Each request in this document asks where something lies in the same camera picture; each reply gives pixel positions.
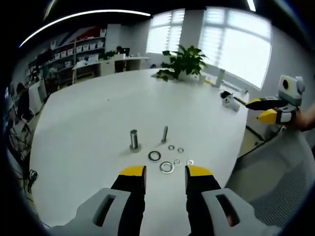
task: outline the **potted plant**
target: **potted plant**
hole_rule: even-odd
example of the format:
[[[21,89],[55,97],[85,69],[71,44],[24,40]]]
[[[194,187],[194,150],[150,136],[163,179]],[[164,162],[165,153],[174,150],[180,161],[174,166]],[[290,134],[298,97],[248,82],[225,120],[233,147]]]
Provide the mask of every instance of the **potted plant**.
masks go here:
[[[190,75],[200,75],[200,72],[204,67],[207,67],[203,59],[206,55],[201,53],[201,50],[190,46],[185,49],[182,45],[179,45],[178,52],[163,51],[164,56],[169,56],[170,63],[162,63],[163,70],[157,72],[157,77],[162,78],[165,81],[170,80],[182,80]]]

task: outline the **white tabletop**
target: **white tabletop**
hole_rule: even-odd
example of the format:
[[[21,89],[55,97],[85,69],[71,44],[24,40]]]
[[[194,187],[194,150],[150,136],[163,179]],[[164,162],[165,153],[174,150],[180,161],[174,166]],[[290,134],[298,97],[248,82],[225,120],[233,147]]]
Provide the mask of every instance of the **white tabletop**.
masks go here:
[[[78,69],[78,68],[82,68],[82,67],[85,67],[85,66],[90,66],[90,65],[96,65],[96,64],[100,64],[102,62],[109,62],[109,61],[119,61],[119,60],[147,60],[147,59],[150,59],[150,58],[147,58],[147,57],[127,57],[125,59],[110,59],[110,60],[98,60],[98,61],[95,61],[95,62],[91,62],[91,63],[87,63],[87,64],[83,64],[83,65],[78,65],[78,63],[76,63],[76,65],[72,68],[72,70],[75,70],[75,69]]]
[[[38,172],[32,195],[40,219],[63,225],[78,206],[119,172],[147,166],[146,209],[141,235],[188,235],[185,172],[187,160],[210,169],[221,187],[231,175],[245,131],[247,109],[222,105],[220,90],[208,84],[165,82],[157,69],[129,71],[81,82],[51,94],[35,130],[30,168]],[[240,98],[247,101],[248,95]],[[160,144],[164,126],[168,142]],[[139,153],[129,150],[138,130]],[[168,145],[184,148],[183,153]],[[182,161],[165,175],[148,160]]]

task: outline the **metal pin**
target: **metal pin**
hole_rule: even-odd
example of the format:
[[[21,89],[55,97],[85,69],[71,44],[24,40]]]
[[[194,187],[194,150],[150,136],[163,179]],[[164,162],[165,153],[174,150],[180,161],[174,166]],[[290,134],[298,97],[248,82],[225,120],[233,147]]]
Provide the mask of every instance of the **metal pin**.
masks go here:
[[[130,131],[130,139],[131,139],[130,148],[137,149],[139,147],[137,130],[133,129]]]
[[[166,142],[166,135],[167,135],[167,130],[168,130],[168,127],[164,127],[164,132],[163,132],[163,138],[161,140],[162,143],[165,143]]]

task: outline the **window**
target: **window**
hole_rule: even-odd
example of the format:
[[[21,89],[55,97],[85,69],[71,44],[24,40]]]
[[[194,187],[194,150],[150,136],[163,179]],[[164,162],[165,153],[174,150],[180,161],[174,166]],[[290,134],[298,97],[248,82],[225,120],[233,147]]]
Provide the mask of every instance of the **window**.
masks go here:
[[[153,17],[147,41],[147,53],[177,51],[182,33],[185,10],[164,12]]]
[[[271,24],[250,13],[207,8],[199,47],[207,63],[260,89],[271,53]]]

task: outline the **led light strip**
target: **led light strip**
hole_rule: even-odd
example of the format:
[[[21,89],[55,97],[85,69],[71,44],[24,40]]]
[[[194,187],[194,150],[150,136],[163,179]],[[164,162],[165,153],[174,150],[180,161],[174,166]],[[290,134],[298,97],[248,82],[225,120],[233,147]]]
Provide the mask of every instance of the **led light strip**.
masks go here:
[[[120,12],[120,13],[131,13],[131,14],[137,14],[137,15],[143,15],[143,16],[151,16],[151,14],[148,14],[148,13],[144,13],[144,12],[139,12],[139,11],[129,11],[129,10],[94,10],[94,11],[85,11],[85,12],[80,12],[80,13],[76,13],[76,14],[73,14],[73,15],[70,15],[70,16],[65,16],[65,17],[62,17],[58,20],[55,20],[45,26],[43,26],[42,28],[36,30],[34,33],[32,33],[29,37],[27,37],[22,43],[21,45],[19,46],[19,48],[25,44],[27,41],[29,41],[32,37],[34,37],[36,34],[38,34],[39,32],[41,32],[42,30],[60,22],[60,21],[64,21],[66,19],[69,19],[71,17],[76,17],[76,16],[82,16],[82,15],[87,15],[87,14],[92,14],[92,13],[103,13],[103,12]]]
[[[247,0],[247,3],[248,3],[248,6],[250,7],[251,11],[256,11],[255,4],[254,4],[253,0]]]

